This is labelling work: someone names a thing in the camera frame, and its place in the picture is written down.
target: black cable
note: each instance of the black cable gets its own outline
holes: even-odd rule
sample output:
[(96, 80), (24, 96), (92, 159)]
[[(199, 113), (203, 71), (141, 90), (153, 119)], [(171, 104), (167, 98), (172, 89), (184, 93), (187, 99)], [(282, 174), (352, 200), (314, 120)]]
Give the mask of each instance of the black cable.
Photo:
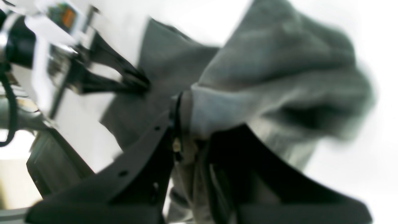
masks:
[(15, 94), (11, 88), (10, 83), (8, 82), (7, 76), (6, 76), (6, 70), (7, 70), (7, 63), (3, 62), (0, 65), (0, 81), (3, 84), (3, 88), (6, 92), (6, 96), (8, 99), (8, 104), (9, 104), (9, 124), (8, 124), (8, 135), (7, 135), (7, 140), (5, 141), (0, 141), (0, 147), (4, 147), (8, 145), (14, 138), (15, 133), (18, 131), (18, 105), (17, 105), (17, 99), (15, 97)]

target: gray cloth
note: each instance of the gray cloth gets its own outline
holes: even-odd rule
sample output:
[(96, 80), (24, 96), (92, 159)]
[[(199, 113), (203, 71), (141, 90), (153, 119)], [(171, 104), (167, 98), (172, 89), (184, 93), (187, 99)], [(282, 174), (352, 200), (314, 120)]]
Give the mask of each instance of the gray cloth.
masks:
[(103, 124), (126, 150), (168, 109), (172, 95), (191, 89), (183, 104), (189, 109), (183, 111), (186, 157), (172, 173), (178, 197), (172, 197), (177, 207), (168, 221), (189, 219), (189, 205), (197, 223), (211, 224), (193, 141), (247, 123), (302, 170), (321, 137), (353, 138), (373, 104), (369, 81), (355, 62), (343, 33), (284, 0), (255, 0), (220, 50), (151, 20), (140, 68), (152, 89), (142, 96), (118, 95)]

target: screw hole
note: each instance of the screw hole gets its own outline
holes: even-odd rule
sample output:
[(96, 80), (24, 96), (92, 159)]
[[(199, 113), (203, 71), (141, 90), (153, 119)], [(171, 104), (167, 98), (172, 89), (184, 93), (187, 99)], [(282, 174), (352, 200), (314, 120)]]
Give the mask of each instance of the screw hole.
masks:
[(124, 177), (128, 174), (129, 172), (127, 170), (123, 170), (122, 172), (119, 173), (119, 177)]

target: wire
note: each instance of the wire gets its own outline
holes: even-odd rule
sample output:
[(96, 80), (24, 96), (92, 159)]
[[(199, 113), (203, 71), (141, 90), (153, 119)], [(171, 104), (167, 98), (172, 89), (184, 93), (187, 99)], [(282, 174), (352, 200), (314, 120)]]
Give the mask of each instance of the wire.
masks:
[(8, 82), (8, 78), (6, 76), (7, 70), (7, 62), (3, 62), (0, 65), (0, 81), (3, 84), (3, 88), (6, 92), (6, 96), (8, 98), (9, 104), (9, 124), (8, 124), (8, 135), (5, 141), (0, 141), (0, 147), (4, 147), (8, 145), (14, 138), (15, 133), (18, 130), (18, 106), (17, 106), (17, 99), (15, 94), (11, 88), (10, 83)]

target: black plastic mount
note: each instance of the black plastic mount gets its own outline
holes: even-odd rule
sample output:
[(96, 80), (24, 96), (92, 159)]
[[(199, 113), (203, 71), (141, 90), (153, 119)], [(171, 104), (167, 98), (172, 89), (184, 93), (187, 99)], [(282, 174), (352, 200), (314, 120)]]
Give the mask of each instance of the black plastic mount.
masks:
[[(171, 113), (162, 114), (113, 164), (39, 202), (28, 212), (26, 222), (164, 224), (161, 211), (176, 159), (172, 139), (180, 98), (174, 99)], [(210, 140), (198, 142), (198, 147), (197, 162), (204, 167), (216, 224), (372, 223), (363, 203), (291, 168), (246, 125), (215, 133)]]

